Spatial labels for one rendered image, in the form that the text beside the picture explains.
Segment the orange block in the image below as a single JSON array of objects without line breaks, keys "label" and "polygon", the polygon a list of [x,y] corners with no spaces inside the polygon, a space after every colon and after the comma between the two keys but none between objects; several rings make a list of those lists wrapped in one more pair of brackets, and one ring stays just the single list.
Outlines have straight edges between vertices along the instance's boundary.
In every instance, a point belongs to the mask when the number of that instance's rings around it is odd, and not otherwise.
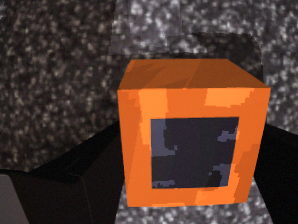
[{"label": "orange block", "polygon": [[246,202],[270,92],[229,59],[130,60],[117,89],[128,206]]}]

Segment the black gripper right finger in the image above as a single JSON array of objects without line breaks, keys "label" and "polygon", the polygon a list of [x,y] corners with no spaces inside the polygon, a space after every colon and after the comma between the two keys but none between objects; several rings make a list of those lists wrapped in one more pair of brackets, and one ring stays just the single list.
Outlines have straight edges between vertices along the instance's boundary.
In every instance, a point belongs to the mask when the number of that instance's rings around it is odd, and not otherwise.
[{"label": "black gripper right finger", "polygon": [[273,224],[298,224],[298,135],[265,123],[253,177]]}]

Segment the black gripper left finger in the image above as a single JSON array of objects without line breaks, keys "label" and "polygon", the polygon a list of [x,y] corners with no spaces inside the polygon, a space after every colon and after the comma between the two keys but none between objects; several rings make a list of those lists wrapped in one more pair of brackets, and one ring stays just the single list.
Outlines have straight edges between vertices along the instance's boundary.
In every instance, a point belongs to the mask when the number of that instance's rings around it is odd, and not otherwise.
[{"label": "black gripper left finger", "polygon": [[120,120],[31,172],[0,169],[0,224],[116,224]]}]

